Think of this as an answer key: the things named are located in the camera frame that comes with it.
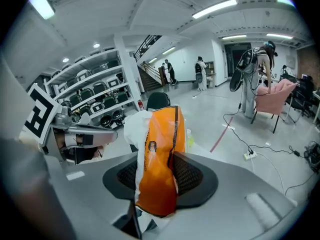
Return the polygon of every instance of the doorway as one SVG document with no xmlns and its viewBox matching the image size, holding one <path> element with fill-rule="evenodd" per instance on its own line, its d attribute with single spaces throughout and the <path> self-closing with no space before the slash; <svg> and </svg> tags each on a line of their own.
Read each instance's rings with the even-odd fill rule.
<svg viewBox="0 0 320 240">
<path fill-rule="evenodd" d="M 232 77 L 242 54 L 245 51 L 251 49 L 251 43 L 244 42 L 244 43 L 226 44 L 224 47 L 225 47 L 225 53 L 226 53 L 228 77 Z"/>
</svg>

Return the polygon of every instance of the orange bag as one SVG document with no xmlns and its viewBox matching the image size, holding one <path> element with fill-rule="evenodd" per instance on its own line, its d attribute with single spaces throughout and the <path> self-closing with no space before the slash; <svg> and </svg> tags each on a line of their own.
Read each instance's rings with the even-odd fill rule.
<svg viewBox="0 0 320 240">
<path fill-rule="evenodd" d="M 153 111 L 149 123 L 136 205 L 155 216 L 165 217 L 176 209 L 174 151 L 185 151 L 185 121 L 179 106 Z"/>
</svg>

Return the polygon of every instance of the gray floor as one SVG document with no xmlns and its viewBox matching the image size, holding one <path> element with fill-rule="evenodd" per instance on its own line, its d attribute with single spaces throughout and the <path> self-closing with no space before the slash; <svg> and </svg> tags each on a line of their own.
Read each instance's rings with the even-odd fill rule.
<svg viewBox="0 0 320 240">
<path fill-rule="evenodd" d="M 229 82 L 226 82 L 217 88 L 199 93 L 194 89 L 192 83 L 181 82 L 175 86 L 166 86 L 156 91 L 166 92 L 172 105 L 180 105 L 183 116 L 186 119 L 186 126 L 191 130 L 195 143 L 210 151 L 220 139 L 211 153 L 212 159 L 222 159 L 227 163 L 253 170 L 251 161 L 244 160 L 244 153 L 248 150 L 247 146 L 229 128 L 222 136 L 226 129 L 223 115 L 237 112 L 241 90 L 230 92 Z M 144 107 L 147 106 L 149 96 L 150 93 L 142 96 Z M 298 112 L 291 111 L 290 115 L 293 118 L 297 118 Z M 225 119 L 229 122 L 231 116 L 226 115 Z M 312 120 L 312 118 L 301 117 L 296 124 L 289 119 L 286 122 L 279 120 L 276 131 L 273 134 L 272 130 L 276 123 L 276 117 L 271 119 L 270 114 L 258 113 L 253 124 L 250 124 L 250 120 L 244 117 L 242 112 L 239 112 L 233 116 L 230 125 L 239 137 L 249 145 L 268 146 L 277 151 L 289 151 L 289 145 L 291 145 L 294 150 L 303 154 L 305 146 L 310 141 L 320 142 L 320 134 L 312 124 Z M 284 190 L 290 186 L 303 183 L 313 174 L 307 162 L 294 154 L 273 152 L 267 148 L 253 147 L 252 149 L 272 161 L 281 175 Z M 120 128 L 118 130 L 118 139 L 105 147 L 103 159 L 121 156 L 130 152 L 130 147 L 123 137 L 123 128 Z M 260 154 L 252 161 L 255 174 L 280 192 L 283 192 L 279 175 L 270 161 Z M 287 197 L 298 203 L 304 201 L 308 198 L 308 194 L 315 185 L 316 180 L 317 176 L 313 176 L 306 184 L 288 190 Z"/>
</svg>

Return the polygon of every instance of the white pants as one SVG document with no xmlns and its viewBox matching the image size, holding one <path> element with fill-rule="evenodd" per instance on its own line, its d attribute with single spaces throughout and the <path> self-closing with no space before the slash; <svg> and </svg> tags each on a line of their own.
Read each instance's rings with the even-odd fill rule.
<svg viewBox="0 0 320 240">
<path fill-rule="evenodd" d="M 247 118 L 254 116 L 254 105 L 259 84 L 259 73 L 254 72 L 253 75 L 245 73 L 243 75 L 243 102 L 242 112 Z"/>
<path fill-rule="evenodd" d="M 200 90 L 206 90 L 207 89 L 207 75 L 205 70 L 201 70 L 202 75 L 202 82 L 198 83 L 198 87 Z"/>
</svg>

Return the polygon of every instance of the power strip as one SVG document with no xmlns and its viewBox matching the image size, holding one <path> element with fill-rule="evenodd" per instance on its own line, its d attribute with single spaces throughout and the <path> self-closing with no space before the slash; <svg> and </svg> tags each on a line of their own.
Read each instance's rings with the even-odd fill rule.
<svg viewBox="0 0 320 240">
<path fill-rule="evenodd" d="M 248 153 L 245 153 L 243 155 L 244 157 L 244 160 L 248 161 L 251 158 L 255 158 L 257 156 L 257 152 L 256 151 L 253 151 L 253 154 L 250 154 L 249 152 Z"/>
</svg>

